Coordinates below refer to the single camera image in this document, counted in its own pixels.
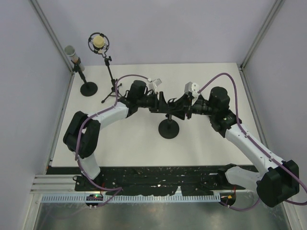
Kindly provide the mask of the black tripod stand with shockmount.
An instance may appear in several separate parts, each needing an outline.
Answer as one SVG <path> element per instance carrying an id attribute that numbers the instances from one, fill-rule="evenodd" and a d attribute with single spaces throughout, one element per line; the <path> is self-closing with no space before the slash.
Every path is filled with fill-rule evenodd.
<path id="1" fill-rule="evenodd" d="M 102 53 L 98 53 L 96 50 L 94 50 L 94 45 L 93 45 L 93 38 L 97 35 L 100 35 L 104 38 L 105 40 L 105 45 L 102 49 Z M 112 75 L 112 72 L 111 72 L 111 68 L 110 68 L 110 62 L 112 61 L 112 58 L 111 56 L 107 56 L 107 51 L 109 50 L 109 47 L 110 47 L 110 41 L 108 39 L 108 37 L 103 34 L 103 33 L 100 33 L 100 32 L 94 32 L 92 33 L 89 38 L 88 38 L 88 47 L 89 49 L 97 54 L 97 55 L 101 55 L 102 58 L 104 59 L 104 63 L 105 63 L 105 66 L 107 67 L 107 70 L 108 70 L 108 73 L 109 73 L 109 76 L 110 76 L 110 79 L 111 79 L 111 84 L 112 84 L 112 87 L 111 87 L 111 92 L 101 101 L 101 103 L 105 103 L 106 100 L 109 98 L 109 97 L 116 97 L 116 90 L 118 91 L 118 96 L 119 98 L 122 98 L 124 96 L 126 96 L 128 94 L 128 90 L 126 90 L 125 94 L 121 94 L 119 92 L 119 88 L 122 86 L 122 83 L 120 83 L 118 86 L 116 86 L 116 81 L 117 79 L 114 79 L 113 75 Z"/>

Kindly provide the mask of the cream condenser microphone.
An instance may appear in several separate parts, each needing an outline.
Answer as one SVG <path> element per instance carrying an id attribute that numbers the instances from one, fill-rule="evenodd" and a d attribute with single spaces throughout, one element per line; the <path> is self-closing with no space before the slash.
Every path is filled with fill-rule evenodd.
<path id="1" fill-rule="evenodd" d="M 94 50 L 96 50 L 98 53 L 102 53 L 102 49 L 105 45 L 105 40 L 102 36 L 97 35 L 93 38 L 93 45 Z"/>

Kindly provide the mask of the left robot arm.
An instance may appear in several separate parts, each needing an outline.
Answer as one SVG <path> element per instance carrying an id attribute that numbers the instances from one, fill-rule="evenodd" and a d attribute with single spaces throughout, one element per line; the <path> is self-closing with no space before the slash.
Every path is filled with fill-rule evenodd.
<path id="1" fill-rule="evenodd" d="M 174 116 L 162 93 L 149 92 L 145 82 L 135 80 L 128 95 L 118 99 L 114 106 L 97 114 L 88 115 L 82 111 L 74 114 L 63 143 L 75 154 L 81 173 L 87 178 L 86 185 L 93 191 L 102 187 L 101 170 L 94 151 L 98 144 L 100 131 L 108 125 L 125 119 L 137 112 L 138 108 L 148 108 L 150 112 L 166 114 L 166 119 L 158 126 L 159 134 L 166 139 L 173 139 L 179 134 L 179 125 L 172 119 Z"/>

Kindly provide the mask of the black round-base mic stand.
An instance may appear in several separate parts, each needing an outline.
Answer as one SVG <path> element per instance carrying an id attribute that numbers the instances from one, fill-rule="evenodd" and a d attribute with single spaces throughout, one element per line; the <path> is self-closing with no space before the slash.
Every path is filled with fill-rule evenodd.
<path id="1" fill-rule="evenodd" d="M 172 119 L 172 115 L 166 115 L 166 119 L 158 126 L 159 134 L 165 139 L 173 139 L 179 134 L 179 125 Z"/>

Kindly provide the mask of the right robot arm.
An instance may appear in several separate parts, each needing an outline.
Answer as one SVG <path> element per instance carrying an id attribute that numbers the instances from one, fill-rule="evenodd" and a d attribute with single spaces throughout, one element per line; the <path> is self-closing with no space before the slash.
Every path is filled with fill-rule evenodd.
<path id="1" fill-rule="evenodd" d="M 269 207 L 298 194 L 298 165 L 293 160 L 284 161 L 254 139 L 230 110 L 229 103 L 230 97 L 223 87 L 212 88 L 208 100 L 192 90 L 178 100 L 168 101 L 170 108 L 182 112 L 184 117 L 207 115 L 212 128 L 234 144 L 256 167 L 257 171 L 252 172 L 236 165 L 225 166 L 217 177 L 221 188 L 239 185 L 256 193 Z"/>

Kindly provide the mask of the rear black round-base stand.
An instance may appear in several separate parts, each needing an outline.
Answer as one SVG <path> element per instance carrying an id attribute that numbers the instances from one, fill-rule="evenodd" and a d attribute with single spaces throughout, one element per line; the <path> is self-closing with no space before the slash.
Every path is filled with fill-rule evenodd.
<path id="1" fill-rule="evenodd" d="M 96 94 L 98 90 L 98 86 L 94 82 L 88 82 L 83 73 L 84 66 L 81 63 L 81 59 L 78 58 L 76 62 L 74 62 L 74 72 L 78 72 L 81 80 L 83 81 L 83 85 L 80 88 L 80 93 L 85 97 L 90 97 Z"/>

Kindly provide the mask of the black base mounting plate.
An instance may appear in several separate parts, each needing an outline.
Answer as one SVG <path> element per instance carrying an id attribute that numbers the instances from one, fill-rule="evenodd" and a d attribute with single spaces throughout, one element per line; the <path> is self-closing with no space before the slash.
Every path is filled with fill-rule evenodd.
<path id="1" fill-rule="evenodd" d="M 102 167 L 94 182 L 109 188 L 107 195 L 121 187 L 122 196 L 172 196 L 181 188 L 184 196 L 211 195 L 214 190 L 241 190 L 223 181 L 221 166 Z"/>

